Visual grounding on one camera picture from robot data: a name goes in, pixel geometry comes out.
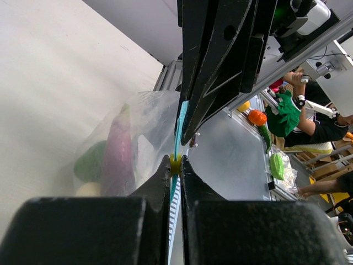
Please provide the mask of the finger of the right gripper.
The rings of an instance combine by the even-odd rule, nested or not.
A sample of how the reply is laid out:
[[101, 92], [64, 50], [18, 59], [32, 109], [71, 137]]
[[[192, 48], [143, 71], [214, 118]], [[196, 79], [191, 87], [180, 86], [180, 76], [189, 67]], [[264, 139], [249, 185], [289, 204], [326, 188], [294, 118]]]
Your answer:
[[188, 104], [181, 135], [186, 145], [203, 123], [233, 103], [239, 93], [252, 90], [270, 35], [277, 1], [219, 1], [218, 12], [202, 77], [207, 94], [217, 93], [212, 104]]
[[217, 93], [207, 94], [207, 73], [202, 77], [201, 70], [218, 12], [219, 1], [177, 1], [178, 25], [182, 29], [183, 75], [180, 87], [180, 100], [188, 100], [190, 105], [212, 104]]

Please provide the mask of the clear zip top bag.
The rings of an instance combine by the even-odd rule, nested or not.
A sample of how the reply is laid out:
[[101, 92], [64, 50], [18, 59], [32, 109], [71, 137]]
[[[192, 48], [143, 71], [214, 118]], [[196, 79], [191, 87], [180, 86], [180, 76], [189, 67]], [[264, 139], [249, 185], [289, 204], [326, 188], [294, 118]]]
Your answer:
[[[122, 106], [127, 104], [130, 107], [135, 190], [138, 189], [156, 172], [164, 155], [174, 153], [174, 127], [178, 117], [179, 96], [177, 91], [145, 91], [120, 103], [107, 113], [78, 147], [73, 169], [76, 160], [91, 146], [99, 141], [107, 141], [113, 119], [119, 114]], [[72, 176], [75, 194], [77, 189], [87, 182], [79, 180], [74, 171]]]

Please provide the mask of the white egg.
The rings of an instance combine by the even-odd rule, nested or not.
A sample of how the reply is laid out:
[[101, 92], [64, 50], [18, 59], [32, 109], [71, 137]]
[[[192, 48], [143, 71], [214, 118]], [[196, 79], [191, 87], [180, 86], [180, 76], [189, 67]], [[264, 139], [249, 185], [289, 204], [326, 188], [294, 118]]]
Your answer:
[[100, 197], [101, 196], [101, 185], [97, 182], [88, 182], [81, 185], [76, 193], [76, 197]]

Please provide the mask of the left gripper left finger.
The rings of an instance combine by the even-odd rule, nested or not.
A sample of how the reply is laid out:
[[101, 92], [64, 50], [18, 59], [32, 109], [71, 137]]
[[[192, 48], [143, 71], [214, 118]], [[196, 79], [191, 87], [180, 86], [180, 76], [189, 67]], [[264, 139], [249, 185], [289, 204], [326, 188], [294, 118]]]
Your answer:
[[1, 242], [2, 264], [167, 264], [171, 165], [126, 197], [27, 200]]

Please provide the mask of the green bell pepper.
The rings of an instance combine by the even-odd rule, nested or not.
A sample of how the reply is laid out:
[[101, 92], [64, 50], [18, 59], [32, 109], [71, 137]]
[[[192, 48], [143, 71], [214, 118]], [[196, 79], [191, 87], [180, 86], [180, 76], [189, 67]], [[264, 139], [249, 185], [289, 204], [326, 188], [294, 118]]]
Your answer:
[[81, 155], [74, 164], [74, 175], [83, 182], [100, 181], [106, 140], [99, 141]]

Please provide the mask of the purple eggplant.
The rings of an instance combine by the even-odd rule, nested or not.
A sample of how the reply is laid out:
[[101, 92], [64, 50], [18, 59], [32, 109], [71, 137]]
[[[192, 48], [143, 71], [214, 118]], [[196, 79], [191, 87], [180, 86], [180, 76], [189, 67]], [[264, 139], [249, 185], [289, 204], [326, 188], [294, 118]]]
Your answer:
[[101, 193], [128, 196], [135, 190], [132, 166], [130, 107], [124, 104], [113, 119], [106, 141], [101, 175]]

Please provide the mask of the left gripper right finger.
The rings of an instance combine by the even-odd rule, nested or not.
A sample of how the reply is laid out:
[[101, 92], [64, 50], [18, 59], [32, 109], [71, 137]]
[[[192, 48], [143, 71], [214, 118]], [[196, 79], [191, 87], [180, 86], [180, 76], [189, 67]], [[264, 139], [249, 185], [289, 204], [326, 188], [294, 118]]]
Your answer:
[[234, 201], [181, 159], [185, 264], [345, 264], [327, 215], [298, 201]]

